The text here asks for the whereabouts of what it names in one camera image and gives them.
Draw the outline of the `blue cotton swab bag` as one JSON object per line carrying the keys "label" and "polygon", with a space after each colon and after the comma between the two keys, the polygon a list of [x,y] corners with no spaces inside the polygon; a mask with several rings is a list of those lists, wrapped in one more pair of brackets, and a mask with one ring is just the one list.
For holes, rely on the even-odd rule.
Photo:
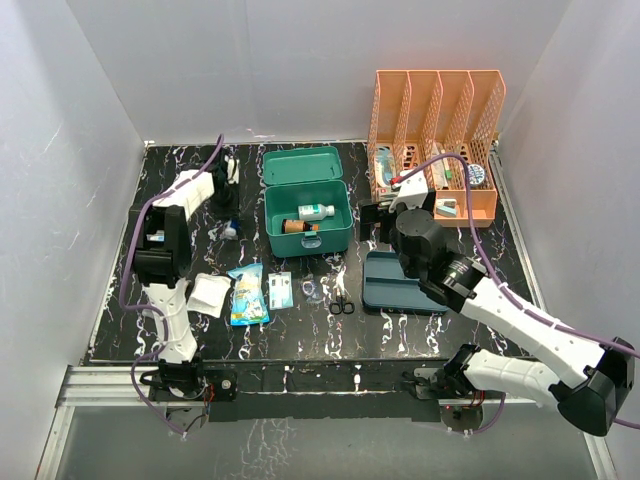
{"label": "blue cotton swab bag", "polygon": [[230,314],[230,324],[233,327],[269,322],[269,312],[262,291],[262,273],[261,263],[253,263],[227,272],[234,281]]}

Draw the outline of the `clear bag blue items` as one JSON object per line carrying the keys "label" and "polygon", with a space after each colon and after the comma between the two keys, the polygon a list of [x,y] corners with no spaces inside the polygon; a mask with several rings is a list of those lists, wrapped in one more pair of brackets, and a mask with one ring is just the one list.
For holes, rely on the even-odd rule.
{"label": "clear bag blue items", "polygon": [[164,231],[163,230],[158,230],[154,233],[148,233],[146,235],[146,240],[149,242],[157,242],[157,243],[163,243],[165,240],[165,235],[164,235]]}

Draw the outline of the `small white blue bottle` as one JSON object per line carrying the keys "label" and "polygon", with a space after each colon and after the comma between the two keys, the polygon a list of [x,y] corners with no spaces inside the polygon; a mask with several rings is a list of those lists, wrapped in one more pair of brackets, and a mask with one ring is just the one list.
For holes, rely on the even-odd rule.
{"label": "small white blue bottle", "polygon": [[240,225],[236,218],[229,219],[225,225],[221,237],[226,240],[237,240],[239,237]]}

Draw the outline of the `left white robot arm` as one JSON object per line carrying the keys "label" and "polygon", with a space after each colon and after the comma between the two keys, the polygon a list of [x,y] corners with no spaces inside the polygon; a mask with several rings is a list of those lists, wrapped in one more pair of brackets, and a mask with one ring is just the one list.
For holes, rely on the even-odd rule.
{"label": "left white robot arm", "polygon": [[233,221],[238,207],[239,173],[235,165],[220,170],[181,172],[164,192],[139,211],[130,248],[129,267],[142,286],[158,334],[157,370],[141,383],[186,399],[199,397],[207,376],[191,331],[187,310],[187,274],[192,247],[189,220],[207,201]]}

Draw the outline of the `green medicine kit box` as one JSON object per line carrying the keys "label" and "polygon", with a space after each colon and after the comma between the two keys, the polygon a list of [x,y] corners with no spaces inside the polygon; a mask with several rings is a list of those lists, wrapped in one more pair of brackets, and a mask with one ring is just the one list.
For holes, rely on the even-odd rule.
{"label": "green medicine kit box", "polygon": [[278,258],[343,252],[353,215],[332,146],[272,151],[263,157],[265,228]]}

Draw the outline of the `brown bottle orange cap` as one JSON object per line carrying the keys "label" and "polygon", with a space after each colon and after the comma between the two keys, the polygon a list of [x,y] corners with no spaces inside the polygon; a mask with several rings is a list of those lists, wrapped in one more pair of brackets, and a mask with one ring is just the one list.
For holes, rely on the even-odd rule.
{"label": "brown bottle orange cap", "polygon": [[304,220],[284,219],[281,224],[281,231],[283,234],[314,232],[318,230],[318,224],[313,224]]}

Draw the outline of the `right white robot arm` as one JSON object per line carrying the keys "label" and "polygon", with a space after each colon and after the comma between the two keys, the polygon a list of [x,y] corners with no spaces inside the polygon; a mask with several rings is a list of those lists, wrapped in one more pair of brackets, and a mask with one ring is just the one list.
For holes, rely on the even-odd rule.
{"label": "right white robot arm", "polygon": [[360,237],[381,227],[405,277],[429,300],[484,324],[524,348],[531,360],[507,358],[472,344],[426,385],[466,397],[496,391],[549,405],[571,425],[597,437],[622,421],[618,413],[635,381],[638,351],[625,340],[605,340],[573,329],[515,294],[488,259],[476,261],[449,248],[443,227],[422,208],[404,203],[358,205]]}

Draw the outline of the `white green medicine bottle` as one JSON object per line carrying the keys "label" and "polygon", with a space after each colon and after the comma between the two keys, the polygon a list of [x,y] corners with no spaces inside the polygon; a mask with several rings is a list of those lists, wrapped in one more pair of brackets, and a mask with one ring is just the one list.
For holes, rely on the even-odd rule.
{"label": "white green medicine bottle", "polygon": [[326,217],[335,215],[335,207],[333,205],[325,206],[323,204],[308,204],[298,207],[298,215],[300,220],[307,222],[321,221]]}

